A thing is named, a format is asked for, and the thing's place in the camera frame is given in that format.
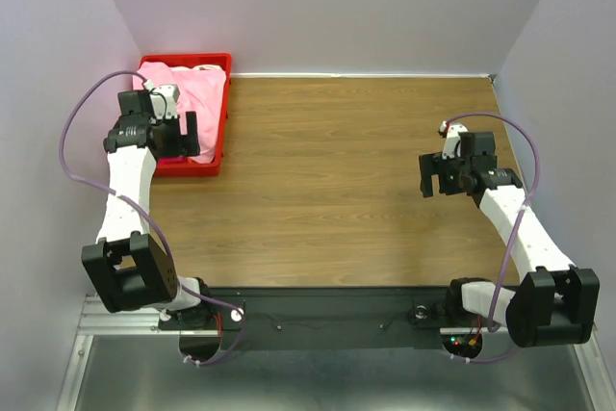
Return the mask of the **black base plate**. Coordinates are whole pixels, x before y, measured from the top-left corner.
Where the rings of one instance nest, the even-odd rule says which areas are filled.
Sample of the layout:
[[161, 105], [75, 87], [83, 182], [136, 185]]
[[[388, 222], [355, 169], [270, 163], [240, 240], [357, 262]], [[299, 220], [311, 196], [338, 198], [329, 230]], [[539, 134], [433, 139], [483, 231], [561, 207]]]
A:
[[159, 322], [164, 331], [212, 331], [224, 347], [309, 350], [439, 349], [445, 332], [467, 334], [471, 314], [446, 310], [445, 286], [212, 287], [223, 306], [194, 307]]

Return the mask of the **pink t shirt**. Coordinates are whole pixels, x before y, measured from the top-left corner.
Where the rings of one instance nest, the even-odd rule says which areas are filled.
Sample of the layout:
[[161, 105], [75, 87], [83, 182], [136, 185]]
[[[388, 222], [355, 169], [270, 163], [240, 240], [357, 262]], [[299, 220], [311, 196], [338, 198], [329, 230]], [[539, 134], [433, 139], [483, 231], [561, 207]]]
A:
[[192, 159], [199, 164], [211, 163], [216, 154], [218, 124], [222, 110], [225, 71], [216, 64], [193, 67], [169, 66], [162, 62], [145, 62], [138, 73], [156, 87], [175, 84], [180, 91], [177, 111], [182, 130], [186, 129], [186, 112], [195, 112], [200, 154]]

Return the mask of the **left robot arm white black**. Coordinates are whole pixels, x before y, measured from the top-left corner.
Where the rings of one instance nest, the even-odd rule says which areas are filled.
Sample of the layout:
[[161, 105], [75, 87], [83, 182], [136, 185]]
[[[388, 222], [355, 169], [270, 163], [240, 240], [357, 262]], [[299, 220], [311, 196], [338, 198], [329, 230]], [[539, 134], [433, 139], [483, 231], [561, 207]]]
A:
[[105, 215], [81, 259], [109, 312], [154, 308], [166, 329], [202, 329], [215, 317], [204, 298], [208, 288], [178, 275], [149, 215], [158, 161], [199, 152], [196, 115], [178, 115], [179, 96], [172, 84], [118, 95], [120, 116], [103, 141], [110, 172]]

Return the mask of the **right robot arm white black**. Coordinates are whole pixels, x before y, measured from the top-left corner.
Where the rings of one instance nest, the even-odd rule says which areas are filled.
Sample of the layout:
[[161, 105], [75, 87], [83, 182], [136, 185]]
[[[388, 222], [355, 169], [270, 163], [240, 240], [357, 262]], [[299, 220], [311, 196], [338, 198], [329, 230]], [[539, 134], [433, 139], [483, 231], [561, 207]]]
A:
[[498, 231], [520, 278], [514, 290], [477, 277], [450, 282], [443, 313], [454, 324], [475, 315], [507, 329], [517, 347], [586, 343], [592, 333], [600, 280], [559, 249], [526, 202], [514, 170], [500, 168], [490, 132], [443, 124], [442, 151], [419, 158], [425, 197], [464, 193]]

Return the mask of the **red plastic bin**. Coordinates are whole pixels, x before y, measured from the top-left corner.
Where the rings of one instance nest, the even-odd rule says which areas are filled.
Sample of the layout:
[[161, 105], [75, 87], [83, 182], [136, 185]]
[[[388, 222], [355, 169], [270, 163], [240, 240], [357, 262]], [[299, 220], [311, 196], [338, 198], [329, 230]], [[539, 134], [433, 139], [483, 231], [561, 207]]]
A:
[[[224, 87], [222, 110], [218, 124], [218, 140], [214, 160], [209, 164], [186, 164], [182, 162], [184, 157], [163, 159], [158, 162], [158, 166], [155, 171], [155, 174], [159, 177], [217, 176], [220, 171], [221, 160], [223, 157], [222, 147], [224, 142], [224, 131], [226, 120], [228, 118], [229, 87], [231, 83], [230, 71], [232, 68], [231, 55], [228, 53], [150, 54], [141, 58], [139, 68], [145, 62], [162, 62], [169, 66], [187, 67], [193, 67], [200, 64], [216, 64], [225, 71], [227, 80]], [[179, 118], [181, 133], [185, 135], [187, 133], [187, 125], [186, 129], [182, 130], [180, 115]]]

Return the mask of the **aluminium rail frame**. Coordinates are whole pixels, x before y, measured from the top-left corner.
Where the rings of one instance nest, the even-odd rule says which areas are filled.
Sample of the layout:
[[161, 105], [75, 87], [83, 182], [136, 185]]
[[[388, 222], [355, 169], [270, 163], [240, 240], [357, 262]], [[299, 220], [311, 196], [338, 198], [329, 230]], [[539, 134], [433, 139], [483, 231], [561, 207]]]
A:
[[518, 349], [479, 323], [439, 349], [240, 350], [88, 297], [62, 410], [611, 410], [595, 341]]

